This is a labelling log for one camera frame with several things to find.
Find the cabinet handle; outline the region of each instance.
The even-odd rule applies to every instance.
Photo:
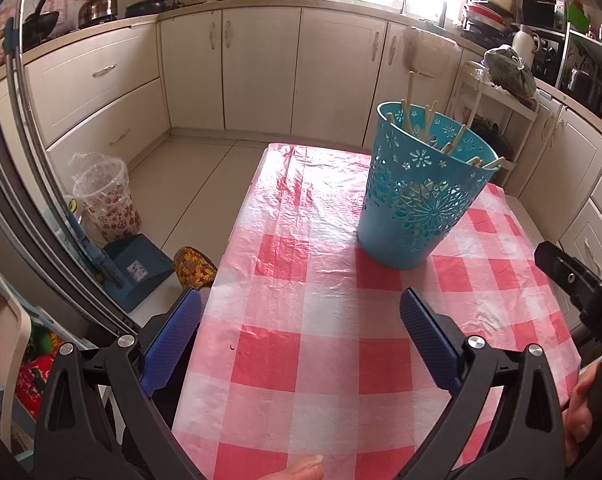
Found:
[[[116,139],[114,140],[110,140],[110,142],[108,142],[108,144],[110,146],[113,146],[114,144],[116,144],[117,142],[119,142],[121,139],[123,139],[123,137],[125,137],[127,134],[129,134],[132,130],[130,128],[128,128],[125,133],[123,133],[123,135],[118,136]]]
[[[594,266],[597,267],[595,274],[597,276],[600,276],[601,275],[601,267],[597,263],[597,260],[594,259],[594,253],[592,252],[590,245],[588,245],[588,238],[584,238],[584,245],[585,245],[585,250],[588,253],[588,257],[592,260],[592,262],[594,263]]]
[[[392,62],[395,59],[396,54],[396,36],[392,37],[392,45],[390,46],[390,59],[387,62],[388,66],[392,66]]]
[[[217,47],[217,38],[215,34],[216,29],[217,24],[215,22],[210,23],[210,47],[212,50],[216,49]]]
[[[228,20],[225,22],[225,47],[230,48],[230,26],[232,23]]]
[[[102,75],[106,75],[110,70],[113,70],[114,68],[116,68],[116,63],[114,63],[114,65],[108,65],[105,68],[102,68],[101,70],[97,70],[97,72],[92,73],[92,77],[100,77]]]
[[[541,140],[546,140],[546,130],[548,129],[548,123],[550,122],[550,119],[554,119],[555,115],[550,112],[550,115],[548,116],[548,118],[546,119],[546,122],[543,125],[543,128],[541,128]]]
[[[552,136],[550,137],[550,148],[552,148],[552,141],[555,140],[556,133],[559,130],[559,126],[561,126],[561,131],[566,129],[566,122],[563,119],[559,119],[559,122],[556,123],[555,129],[552,132]]]
[[[372,45],[372,61],[377,59],[377,51],[379,50],[379,36],[380,32],[375,34],[375,43]]]

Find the kettle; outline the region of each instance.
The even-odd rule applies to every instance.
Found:
[[[98,25],[116,20],[118,2],[116,0],[88,0],[79,9],[79,28]]]
[[[532,68],[535,54],[541,48],[541,39],[531,28],[521,25],[520,30],[514,35],[514,39],[512,40],[512,48],[523,59],[528,68]]]

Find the silver screw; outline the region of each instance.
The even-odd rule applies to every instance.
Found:
[[[72,343],[64,343],[61,345],[59,353],[61,355],[70,355],[72,353],[72,350],[74,350],[74,345]]]
[[[478,335],[472,335],[468,338],[468,344],[472,346],[472,348],[479,350],[486,346],[486,340]]]
[[[134,344],[134,336],[129,334],[122,335],[120,338],[118,338],[117,344],[121,348],[127,348],[129,346],[132,346]]]
[[[528,347],[528,352],[530,352],[534,357],[539,357],[543,355],[543,349],[539,345],[530,345]]]

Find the checkered tablecloth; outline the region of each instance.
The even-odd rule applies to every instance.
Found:
[[[579,356],[504,192],[489,184],[425,265],[392,270],[357,244],[368,167],[355,153],[265,151],[173,426],[207,479],[254,480],[309,454],[324,455],[327,480],[391,479],[449,400],[399,319],[408,286],[495,348],[538,342],[561,402],[576,383]],[[494,391],[459,463],[497,402]]]

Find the utensil holder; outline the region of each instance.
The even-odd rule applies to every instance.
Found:
[[[386,120],[388,112],[395,124]],[[393,269],[424,263],[498,170],[466,163],[474,156],[484,165],[497,159],[470,130],[451,153],[441,153],[459,132],[457,121],[437,113],[428,142],[422,142],[417,136],[425,127],[425,109],[411,105],[409,113],[414,137],[402,129],[401,103],[377,107],[377,136],[357,228],[366,253]]]

